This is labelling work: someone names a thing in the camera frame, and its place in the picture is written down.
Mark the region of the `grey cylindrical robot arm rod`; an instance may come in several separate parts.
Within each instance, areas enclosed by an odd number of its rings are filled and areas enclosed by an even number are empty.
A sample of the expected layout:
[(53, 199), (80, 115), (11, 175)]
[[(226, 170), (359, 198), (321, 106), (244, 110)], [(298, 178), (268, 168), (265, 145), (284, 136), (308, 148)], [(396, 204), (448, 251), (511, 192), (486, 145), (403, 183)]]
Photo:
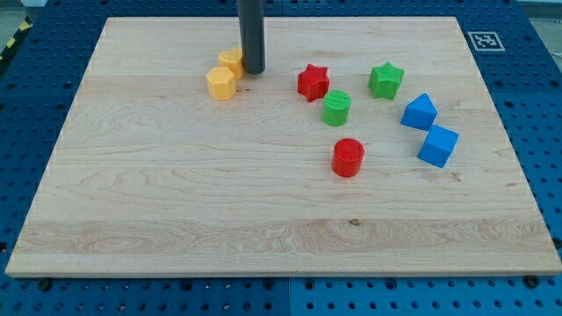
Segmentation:
[(260, 75), (265, 70), (263, 1), (238, 0), (237, 7), (245, 70)]

